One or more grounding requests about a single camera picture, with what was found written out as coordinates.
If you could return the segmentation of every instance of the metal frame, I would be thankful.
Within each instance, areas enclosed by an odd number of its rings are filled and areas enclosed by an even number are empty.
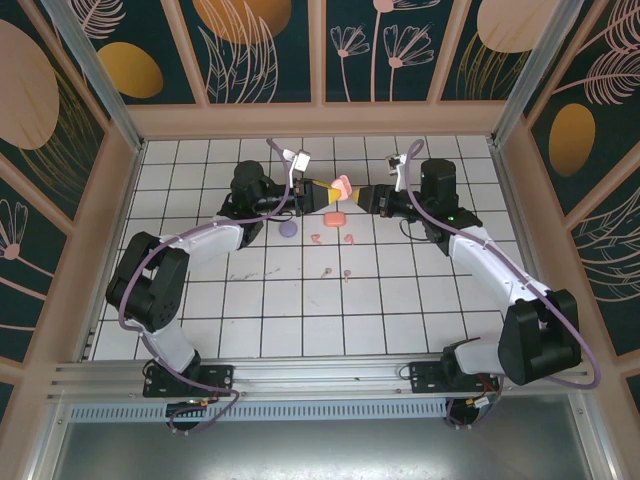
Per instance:
[[[134,150],[139,150],[142,143],[140,133],[129,116],[127,106],[124,104],[122,97],[113,86],[111,78],[102,66],[102,62],[98,59],[93,45],[78,23],[78,19],[72,10],[71,2],[42,0],[42,5],[47,10],[67,47],[71,50],[73,57],[80,64],[82,71],[93,85],[100,100],[102,100],[102,104],[115,124],[120,128],[127,143]]]
[[[520,76],[516,80],[504,110],[493,130],[493,139],[500,147],[509,137],[529,99],[553,62],[566,34],[578,17],[584,0],[563,0],[558,2],[549,23],[540,35],[540,40],[527,59]]]

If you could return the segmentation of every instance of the small pink piece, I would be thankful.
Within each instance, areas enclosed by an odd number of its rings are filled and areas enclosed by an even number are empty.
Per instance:
[[[351,182],[346,175],[340,175],[336,178],[332,183],[331,187],[337,190],[340,190],[340,198],[338,199],[340,202],[349,198],[349,195],[353,193],[353,189],[351,188]]]
[[[344,212],[329,212],[324,214],[324,224],[327,227],[344,227],[347,223],[347,216]]]

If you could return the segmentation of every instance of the floral line drawing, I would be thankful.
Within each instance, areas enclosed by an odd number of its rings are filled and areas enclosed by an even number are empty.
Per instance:
[[[640,86],[639,27],[640,0],[617,0],[607,27],[586,42],[577,54],[602,36],[610,50],[595,60],[584,79],[558,87],[552,95],[583,85],[589,103],[622,105],[623,99]]]
[[[435,7],[439,3],[440,0],[373,0],[373,6],[377,14],[373,28],[373,48],[371,50],[371,102],[376,101],[376,53],[382,14],[393,12],[394,10],[420,10]]]
[[[391,67],[389,80],[389,101],[393,102],[393,79],[398,68],[421,65],[433,61],[433,50],[427,50],[431,44],[428,31],[430,26],[423,28],[406,27],[398,38],[398,26],[393,25],[384,29],[384,46]]]
[[[583,220],[574,242],[602,302],[640,297],[640,188],[618,207]]]
[[[340,68],[342,69],[342,84],[344,85],[344,93],[347,96],[347,102],[351,102],[349,96],[349,87],[347,86],[347,76],[344,69],[344,59],[346,57],[353,57],[355,55],[361,55],[369,51],[369,44],[365,43],[366,37],[362,32],[362,26],[347,27],[344,29],[344,33],[340,27],[334,27],[331,29],[331,41],[333,46],[338,52],[340,57]]]
[[[209,54],[207,93],[215,103],[255,103],[264,95],[269,95],[266,103],[270,103],[278,87],[278,55],[269,26],[260,17],[256,20],[246,2],[248,29],[229,0],[220,0],[220,4],[224,12],[218,11],[210,0],[202,1],[209,25],[233,41],[226,42],[215,34],[212,37],[198,27]]]
[[[0,260],[18,260],[29,268],[53,278],[53,274],[51,272],[34,265],[20,256],[20,245],[27,228],[28,218],[29,210],[22,203],[16,202],[12,212],[8,200],[4,198],[0,200]],[[0,283],[42,301],[47,298],[46,295],[3,277],[0,277]]]

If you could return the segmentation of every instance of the purple cable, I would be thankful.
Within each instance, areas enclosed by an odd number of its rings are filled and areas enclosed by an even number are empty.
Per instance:
[[[411,160],[418,155],[418,153],[420,153],[420,151],[422,150],[422,148],[424,147],[424,140],[416,140],[415,142],[413,142],[411,144],[411,146],[409,147],[409,151],[407,152],[407,161],[405,163],[404,166],[404,174],[405,174],[405,178],[410,178],[409,177],[409,162],[411,162]],[[429,215],[427,212],[424,211],[424,209],[420,206],[420,204],[418,203],[418,201],[416,200],[415,195],[413,194],[413,192],[411,191],[411,188],[407,188],[407,193],[409,194],[409,198],[411,199],[411,203],[413,204],[413,206],[415,207],[415,209],[425,218],[427,219],[427,221],[429,221],[429,223],[432,223],[433,225],[442,228],[454,235],[460,235],[461,237],[464,237],[468,240],[471,240],[475,243],[477,243],[478,245],[483,246],[483,248],[486,248],[487,250],[489,250],[491,253],[493,253],[496,257],[498,257],[498,259],[509,269],[511,270],[511,272],[513,272],[513,274],[518,277],[518,280],[520,280],[522,282],[523,285],[525,285],[529,291],[531,293],[533,293],[536,297],[538,297],[540,299],[540,301],[544,304],[545,307],[547,307],[547,309],[549,309],[558,320],[560,320],[562,322],[562,324],[565,326],[565,328],[567,330],[569,330],[569,333],[571,333],[571,335],[573,335],[573,338],[576,339],[576,341],[578,342],[578,344],[580,344],[580,346],[582,347],[582,349],[584,350],[584,352],[587,354],[587,357],[589,357],[589,361],[591,362],[591,365],[593,366],[593,380],[591,381],[591,383],[588,384],[582,384],[582,383],[575,383],[575,382],[569,382],[567,380],[563,380],[560,378],[556,378],[556,377],[546,377],[547,380],[550,380],[552,382],[555,382],[559,385],[564,385],[565,387],[573,387],[573,388],[577,388],[580,390],[591,390],[596,388],[599,384],[600,384],[600,379],[601,379],[601,372],[600,372],[600,366],[598,365],[598,361],[596,360],[596,357],[593,353],[593,351],[591,350],[591,348],[589,347],[589,345],[587,345],[587,342],[584,340],[584,338],[582,338],[582,335],[580,335],[580,332],[578,332],[575,327],[573,325],[571,325],[571,322],[569,322],[569,320],[567,320],[567,318],[562,314],[562,312],[560,310],[558,310],[555,305],[553,305],[553,303],[551,303],[549,301],[549,299],[547,297],[545,297],[542,292],[538,291],[537,288],[535,288],[533,285],[531,285],[529,283],[529,281],[527,280],[527,278],[522,275],[522,273],[520,273],[520,271],[518,271],[517,268],[515,268],[512,264],[511,261],[509,260],[509,258],[504,255],[500,250],[498,250],[496,247],[494,247],[492,244],[487,243],[485,245],[484,240],[476,237],[475,235],[471,235],[467,232],[463,232],[461,230],[458,230],[457,228],[451,227],[449,225],[447,225],[446,223],[442,223],[439,220],[435,219],[434,217],[432,217],[431,215]]]
[[[269,144],[269,146],[271,148],[273,148],[278,153],[278,156],[280,157],[280,161],[284,165],[285,178],[288,178],[289,177],[289,165],[287,163],[287,160],[284,158],[284,153],[282,152],[282,149],[280,149],[280,147],[278,147],[275,144],[275,142],[270,138],[267,139],[267,143]],[[140,265],[138,265],[138,268],[133,273],[133,276],[131,277],[131,280],[129,281],[129,283],[127,285],[127,288],[125,288],[125,290],[124,290],[124,294],[122,295],[122,300],[120,301],[120,307],[118,308],[118,323],[120,324],[120,327],[122,327],[123,329],[129,330],[129,331],[133,331],[133,332],[137,332],[142,337],[142,343],[147,348],[147,350],[149,351],[151,356],[156,360],[156,362],[158,362],[158,364],[160,364],[162,367],[164,367],[175,378],[177,378],[181,382],[184,382],[184,383],[186,383],[188,385],[191,385],[191,386],[196,387],[196,388],[200,388],[202,390],[207,390],[207,391],[212,392],[212,393],[228,393],[228,394],[233,394],[234,395],[233,400],[231,400],[231,402],[229,402],[222,410],[220,410],[220,412],[218,412],[217,415],[215,415],[211,420],[207,420],[206,422],[202,422],[202,423],[198,424],[197,426],[195,426],[194,428],[192,428],[190,430],[191,433],[200,432],[200,431],[208,428],[209,426],[213,425],[215,423],[215,421],[218,420],[218,418],[220,418],[225,413],[227,413],[227,411],[231,407],[233,407],[233,405],[238,401],[238,399],[240,398],[240,392],[238,392],[237,390],[234,390],[232,388],[220,388],[220,387],[214,387],[212,385],[204,385],[202,383],[194,382],[193,380],[191,380],[189,378],[186,378],[183,375],[181,375],[179,372],[177,372],[176,370],[171,368],[166,362],[164,362],[164,360],[159,358],[158,352],[156,352],[156,350],[147,341],[147,339],[144,337],[144,335],[142,335],[142,328],[133,327],[133,326],[127,325],[125,323],[124,310],[125,310],[125,306],[127,305],[127,302],[129,301],[129,296],[131,295],[131,291],[133,290],[134,285],[138,281],[138,278],[140,278],[140,275],[142,275],[142,272],[144,271],[144,268],[149,264],[149,262],[158,253],[160,253],[165,248],[173,245],[176,242],[183,242],[185,240],[188,240],[190,236],[195,235],[196,233],[204,232],[204,231],[209,230],[211,228],[214,228],[216,226],[247,225],[247,224],[250,224],[250,223],[258,223],[258,222],[262,222],[264,220],[268,220],[269,218],[277,215],[278,212],[280,210],[282,210],[282,208],[284,207],[284,204],[286,203],[287,199],[289,198],[289,190],[290,190],[289,182],[286,182],[285,189],[284,189],[284,195],[282,196],[282,200],[280,201],[278,206],[276,208],[274,208],[271,212],[269,212],[267,215],[263,215],[263,216],[260,216],[260,217],[257,217],[257,218],[243,219],[243,220],[231,220],[231,219],[228,219],[228,220],[221,220],[219,222],[218,221],[214,221],[214,222],[211,222],[211,223],[207,223],[206,225],[200,225],[200,226],[194,227],[191,230],[187,230],[186,232],[184,232],[184,233],[182,233],[180,235],[177,235],[177,236],[175,236],[173,238],[170,238],[169,240],[167,240],[164,243],[161,243],[156,248],[151,250],[151,252],[149,252],[149,254],[144,258],[144,260],[142,260]],[[188,411],[193,411],[193,410],[201,410],[201,408],[202,407],[187,407],[187,408],[183,408],[183,409],[178,410],[177,412],[175,412],[171,416],[171,418],[169,419],[169,426],[174,431],[174,433],[175,432],[180,432],[181,434],[183,434],[185,436],[188,435],[189,431],[183,432],[182,430],[178,430],[177,428],[175,428],[175,426],[173,424],[173,421],[175,420],[175,418],[178,415],[180,415],[182,413],[185,413],[185,412],[188,412]]]

